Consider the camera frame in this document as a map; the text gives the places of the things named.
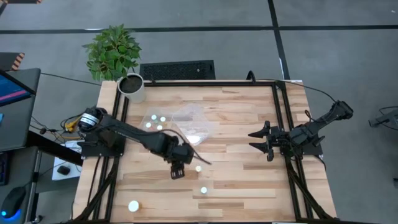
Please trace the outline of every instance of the white pot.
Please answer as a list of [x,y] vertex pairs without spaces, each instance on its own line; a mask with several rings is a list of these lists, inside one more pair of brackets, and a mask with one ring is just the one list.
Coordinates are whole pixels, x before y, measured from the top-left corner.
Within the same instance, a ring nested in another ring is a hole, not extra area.
[[138,89],[137,91],[135,91],[134,93],[125,93],[121,90],[120,88],[120,83],[122,82],[123,79],[125,79],[125,77],[120,78],[118,80],[118,90],[124,94],[124,96],[126,96],[127,98],[129,98],[131,103],[141,103],[145,100],[145,89],[144,89],[144,79],[142,79],[142,77],[136,73],[128,73],[127,76],[136,76],[139,77],[142,80],[142,85],[140,87],[140,89]]

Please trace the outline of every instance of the flower pot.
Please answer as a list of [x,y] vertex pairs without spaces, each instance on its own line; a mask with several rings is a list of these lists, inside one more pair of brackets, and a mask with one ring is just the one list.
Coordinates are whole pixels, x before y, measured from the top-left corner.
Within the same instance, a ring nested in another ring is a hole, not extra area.
[[118,80],[118,90],[129,98],[131,103],[141,103],[145,100],[144,80],[136,73],[128,73]]

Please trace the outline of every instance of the wooden table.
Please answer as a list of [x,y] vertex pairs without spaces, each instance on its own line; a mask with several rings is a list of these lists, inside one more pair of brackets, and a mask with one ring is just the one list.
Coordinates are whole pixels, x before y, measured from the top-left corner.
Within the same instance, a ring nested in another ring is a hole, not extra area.
[[[103,82],[98,107],[111,113],[115,93],[115,82]],[[267,162],[266,154],[248,145],[265,141],[248,137],[249,133],[260,130],[265,120],[277,126],[271,87],[146,87],[146,94],[145,102],[129,104],[126,122],[139,126],[150,107],[180,108],[198,103],[207,119],[217,125],[214,134],[195,149],[213,165],[193,160],[185,166],[185,178],[172,180],[170,164],[140,144],[127,140],[119,165],[111,222],[295,221],[283,157],[275,150],[274,160]],[[287,84],[287,94],[294,125],[307,122],[304,110],[309,108],[304,89]],[[286,122],[282,97],[279,99]],[[118,118],[122,105],[123,101],[119,104]],[[86,206],[96,160],[84,161],[73,207],[75,216]],[[323,164],[313,156],[304,156],[302,162],[309,191],[325,211],[335,217]],[[197,165],[203,169],[199,174],[195,171]],[[100,176],[98,169],[93,195]],[[207,187],[207,194],[201,194],[202,187]],[[297,192],[301,214],[305,217],[303,197],[299,189]],[[106,194],[100,218],[104,217]],[[136,213],[127,208],[131,200],[141,205]]]

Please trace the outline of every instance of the small white ball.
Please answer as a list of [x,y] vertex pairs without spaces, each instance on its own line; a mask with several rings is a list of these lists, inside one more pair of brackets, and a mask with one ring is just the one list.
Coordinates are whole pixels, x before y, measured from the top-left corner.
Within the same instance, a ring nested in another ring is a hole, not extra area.
[[206,188],[206,187],[202,187],[202,188],[200,189],[200,192],[201,192],[202,194],[207,193],[207,188]]
[[129,203],[130,212],[136,212],[139,210],[139,203],[137,201],[131,201]]
[[195,170],[196,170],[197,172],[200,172],[200,171],[201,171],[201,166],[196,166],[196,167],[195,167]]

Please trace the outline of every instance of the concrete floor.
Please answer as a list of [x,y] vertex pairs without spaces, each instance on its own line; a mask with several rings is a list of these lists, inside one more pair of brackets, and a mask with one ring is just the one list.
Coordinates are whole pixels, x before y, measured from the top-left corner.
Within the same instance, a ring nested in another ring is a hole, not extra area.
[[[396,1],[274,0],[280,26],[398,24]],[[265,0],[44,0],[8,5],[0,30],[92,29],[124,23],[126,27],[271,26]],[[282,78],[272,31],[136,33],[142,63],[214,60],[217,79]],[[325,90],[354,109],[349,121],[324,130],[322,146],[338,217],[359,222],[396,223],[398,177],[396,133],[371,129],[377,109],[396,105],[397,30],[307,30],[281,32],[291,79]],[[94,34],[0,35],[0,52],[24,52],[20,68],[90,81],[80,46]],[[98,86],[43,76],[34,116],[49,127],[96,103]],[[330,109],[322,94],[308,90],[311,112]],[[44,223],[67,220],[74,191],[40,196]]]

